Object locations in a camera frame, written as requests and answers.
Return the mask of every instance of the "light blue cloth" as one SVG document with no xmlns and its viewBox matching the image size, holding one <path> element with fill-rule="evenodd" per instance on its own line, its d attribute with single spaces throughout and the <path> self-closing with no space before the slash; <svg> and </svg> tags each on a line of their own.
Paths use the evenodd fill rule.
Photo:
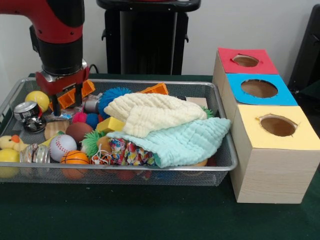
<svg viewBox="0 0 320 240">
<path fill-rule="evenodd" d="M 145 138 L 127 135 L 121 131 L 110 132 L 109 138 L 125 139 L 154 153 L 160 168 L 187 166 L 202 162 L 217 152 L 231 122 L 225 118 L 211 117 L 179 126 L 152 131 Z"/>
</svg>

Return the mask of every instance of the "red square panel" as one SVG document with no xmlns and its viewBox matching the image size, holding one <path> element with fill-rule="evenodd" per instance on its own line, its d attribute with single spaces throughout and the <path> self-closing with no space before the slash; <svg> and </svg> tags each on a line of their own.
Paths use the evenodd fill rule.
<svg viewBox="0 0 320 240">
<path fill-rule="evenodd" d="M 218 48 L 226 74 L 279 74 L 264 49 Z"/>
</svg>

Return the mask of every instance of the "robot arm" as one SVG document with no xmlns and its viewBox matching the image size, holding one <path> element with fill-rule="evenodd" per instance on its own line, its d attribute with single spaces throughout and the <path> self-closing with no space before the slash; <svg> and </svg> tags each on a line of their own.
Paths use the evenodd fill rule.
<svg viewBox="0 0 320 240">
<path fill-rule="evenodd" d="M 51 96 L 54 114 L 60 115 L 56 94 L 71 86 L 75 85 L 76 103 L 81 104 L 82 83 L 89 75 L 83 61 L 84 0 L 0 0 L 0 14 L 31 20 L 32 47 L 42 61 L 36 82 Z"/>
</svg>

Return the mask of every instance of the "white wall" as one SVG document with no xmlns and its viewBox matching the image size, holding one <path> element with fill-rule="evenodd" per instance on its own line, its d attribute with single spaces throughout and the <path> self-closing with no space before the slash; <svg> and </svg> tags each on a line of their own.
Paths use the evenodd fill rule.
<svg viewBox="0 0 320 240">
<path fill-rule="evenodd" d="M 183 74 L 212 74 L 217 47 L 266 49 L 289 81 L 318 0 L 202 0 L 189 13 Z"/>
<path fill-rule="evenodd" d="M 107 70 L 106 46 L 101 41 L 104 10 L 94 0 L 84 0 L 83 55 L 101 72 Z M 199 10 L 189 13 L 182 74 L 212 75 L 217 47 L 267 49 L 285 81 L 293 64 L 317 0 L 202 0 Z M 0 96 L 14 83 L 41 68 L 32 50 L 31 22 L 23 16 L 0 15 Z"/>
</svg>

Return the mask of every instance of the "green table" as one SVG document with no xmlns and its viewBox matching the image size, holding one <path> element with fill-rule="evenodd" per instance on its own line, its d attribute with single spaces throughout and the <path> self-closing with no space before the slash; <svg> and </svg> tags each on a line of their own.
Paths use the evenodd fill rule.
<svg viewBox="0 0 320 240">
<path fill-rule="evenodd" d="M 212 77 L 121 78 L 211 81 Z M 320 238 L 318 172 L 300 205 L 236 203 L 229 176 L 219 187 L 1 183 L 0 193 L 0 240 Z"/>
</svg>

